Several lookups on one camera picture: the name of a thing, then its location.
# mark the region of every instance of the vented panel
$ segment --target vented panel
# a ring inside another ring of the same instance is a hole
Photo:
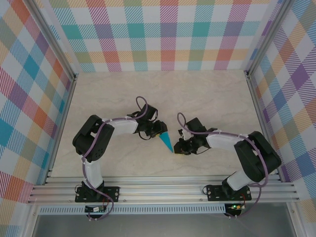
[[[82,215],[84,205],[42,206],[39,215]],[[224,204],[115,205],[112,214],[206,214],[225,213]]]

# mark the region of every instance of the beige floor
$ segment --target beige floor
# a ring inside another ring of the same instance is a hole
[[[54,177],[81,177],[72,139],[88,117],[116,118],[137,110],[144,96],[159,111],[174,145],[180,128],[177,112],[198,117],[206,128],[250,133],[260,130],[242,71],[81,73],[53,168]],[[157,137],[136,134],[111,139],[102,157],[104,176],[229,175],[239,169],[236,154],[211,149],[201,155],[175,155]]]

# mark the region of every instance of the aluminum frame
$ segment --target aluminum frame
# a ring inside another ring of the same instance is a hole
[[[247,84],[248,84],[249,91],[250,91],[250,94],[252,97],[253,105],[255,107],[262,132],[263,132],[265,138],[273,146],[272,140],[271,140],[269,133],[268,133],[267,124],[266,124],[266,121],[264,119],[263,112],[260,109],[259,99],[258,99],[257,93],[255,91],[253,84],[252,84],[251,74],[247,75],[247,73],[245,72],[245,77],[247,80]],[[284,178],[284,175],[283,175],[281,169],[278,169],[278,174],[280,176],[281,181],[285,182],[285,178]],[[298,204],[294,203],[294,202],[287,202],[287,209],[290,213],[291,221],[292,221],[296,235],[299,237],[307,237],[307,234],[306,234],[306,231],[305,231],[305,228],[303,225],[303,220],[302,220],[303,214],[302,214],[302,212],[300,212],[300,210],[299,210],[300,208],[298,207]]]
[[[296,0],[283,0],[283,3],[273,21],[273,23],[270,26],[269,32],[267,33],[266,37],[264,38],[264,41],[262,42],[257,54],[255,55],[252,64],[250,65],[248,69],[248,73],[252,75],[254,71],[258,68],[260,65],[263,57],[265,56],[271,42],[274,40],[275,36],[277,35],[283,21],[285,20],[288,12],[292,8],[292,5],[295,3]]]
[[[119,186],[119,201],[115,205],[137,204],[194,204],[234,203],[233,201],[207,201],[202,193],[208,184],[220,185],[227,176],[173,176],[173,177],[104,177],[106,186]],[[75,202],[75,186],[82,178],[48,177],[45,185],[34,186],[29,204],[33,205],[80,205]],[[250,188],[252,201],[259,188]],[[260,202],[296,202],[299,196],[292,183],[283,183],[278,174],[270,175],[262,189]]]
[[[40,207],[32,205],[27,212],[27,222],[20,233],[20,237],[30,237],[33,235],[36,221],[40,212]]]
[[[71,101],[73,99],[73,95],[74,95],[76,84],[77,84],[77,77],[75,77],[75,80],[72,81],[71,84],[70,84],[70,90],[69,90],[68,99],[67,99],[67,102],[66,102],[66,105],[65,105],[65,110],[64,110],[63,116],[61,118],[60,126],[59,126],[59,129],[57,131],[57,135],[56,135],[56,142],[54,144],[54,147],[53,147],[53,150],[52,150],[52,153],[51,153],[51,156],[50,156],[49,164],[44,170],[44,173],[46,175],[43,176],[41,181],[40,181],[40,183],[42,183],[42,184],[45,183],[49,171],[54,166],[54,163],[55,163],[55,160],[56,160],[56,156],[57,156],[57,152],[58,152],[58,148],[59,148],[59,144],[60,144],[61,137],[62,137],[62,134],[63,134],[63,131],[64,131],[64,127],[65,127],[65,124],[66,124],[66,119],[67,119],[67,115],[68,115],[68,112],[69,112],[70,104],[71,104]]]
[[[76,73],[70,66],[68,59],[66,58],[62,48],[60,47],[59,43],[57,42],[57,39],[54,36],[54,33],[47,24],[37,4],[34,2],[34,0],[24,0],[24,4],[28,8],[33,18],[35,19],[36,23],[38,24],[40,31],[45,36],[48,44],[54,51],[61,65],[63,66],[67,76],[72,80],[75,80]]]

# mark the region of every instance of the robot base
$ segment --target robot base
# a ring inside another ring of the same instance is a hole
[[[222,190],[222,185],[207,185],[203,191],[206,191],[208,201],[250,201],[251,192],[248,186],[244,186],[229,198]]]
[[[108,200],[101,194],[97,193],[89,186],[87,186],[84,181],[76,189],[75,202],[107,202]],[[110,196],[114,202],[119,201],[119,187],[104,187],[104,182],[97,188],[97,190],[103,192]]]

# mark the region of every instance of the plaid wallpaper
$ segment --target plaid wallpaper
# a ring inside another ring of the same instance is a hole
[[[273,0],[49,2],[82,70],[114,72],[240,69]]]
[[[254,76],[282,170],[316,236],[316,0],[296,0]]]
[[[267,22],[267,24],[265,26],[265,29],[263,30],[262,34],[260,35],[259,41],[257,42],[256,47],[255,47],[254,51],[252,52],[250,60],[247,63],[247,66],[246,66],[246,69],[245,69],[246,71],[249,70],[249,68],[250,68],[250,66],[251,66],[251,64],[253,62],[253,59],[257,55],[258,49],[261,47],[264,39],[266,38],[266,36],[267,36],[267,34],[268,34],[269,30],[270,30],[270,27],[271,27],[273,21],[275,20],[277,14],[278,14],[278,11],[280,10],[280,7],[281,7],[283,1],[284,0],[277,0],[277,4],[276,4],[276,6],[275,6],[275,8],[274,8],[274,10],[273,10],[268,22]]]
[[[17,236],[48,165],[70,79],[22,0],[0,2],[0,236]]]
[[[69,52],[67,51],[67,49],[66,49],[66,47],[64,46],[62,40],[60,39],[60,36],[59,36],[59,34],[57,33],[57,30],[56,30],[54,24],[52,23],[51,19],[49,18],[48,13],[47,13],[46,9],[44,8],[44,6],[43,6],[41,0],[35,0],[35,2],[37,3],[37,5],[38,5],[38,7],[39,7],[39,9],[40,9],[40,11],[41,11],[43,17],[45,18],[45,20],[46,20],[47,24],[49,25],[51,31],[53,32],[53,34],[54,34],[54,36],[55,36],[57,42],[59,43],[61,49],[63,50],[63,52],[64,52],[64,54],[65,54],[65,56],[66,56],[66,58],[67,58],[67,60],[68,60],[68,62],[69,62],[69,64],[70,64],[71,68],[73,69],[73,71],[74,71],[75,73],[78,73],[78,70],[76,69],[76,67],[75,67],[75,65],[74,65],[74,63],[73,63],[73,60],[72,60],[72,58],[71,58],[70,55],[69,55]]]

